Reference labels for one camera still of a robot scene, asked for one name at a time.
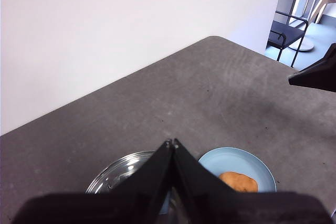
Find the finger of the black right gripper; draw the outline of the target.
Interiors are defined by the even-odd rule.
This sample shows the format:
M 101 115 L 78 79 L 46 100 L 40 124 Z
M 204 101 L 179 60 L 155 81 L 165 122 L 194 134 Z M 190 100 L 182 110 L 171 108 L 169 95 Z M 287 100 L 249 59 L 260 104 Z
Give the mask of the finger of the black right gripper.
M 332 43 L 324 57 L 291 75 L 288 82 L 300 86 L 335 92 L 335 43 Z

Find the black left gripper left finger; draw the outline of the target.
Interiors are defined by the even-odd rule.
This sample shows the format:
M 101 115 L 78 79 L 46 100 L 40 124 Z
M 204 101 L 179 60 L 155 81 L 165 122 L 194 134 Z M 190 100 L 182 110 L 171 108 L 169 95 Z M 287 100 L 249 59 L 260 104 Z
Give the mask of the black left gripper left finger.
M 155 223 L 170 189 L 168 140 L 108 193 L 49 194 L 26 201 L 13 223 Z

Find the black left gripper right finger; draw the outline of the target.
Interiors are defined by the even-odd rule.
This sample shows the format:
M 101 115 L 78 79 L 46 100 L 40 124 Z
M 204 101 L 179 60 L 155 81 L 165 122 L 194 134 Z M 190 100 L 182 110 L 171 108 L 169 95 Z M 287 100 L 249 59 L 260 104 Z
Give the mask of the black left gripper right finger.
M 316 198 L 293 192 L 239 193 L 173 141 L 175 188 L 191 223 L 332 223 Z

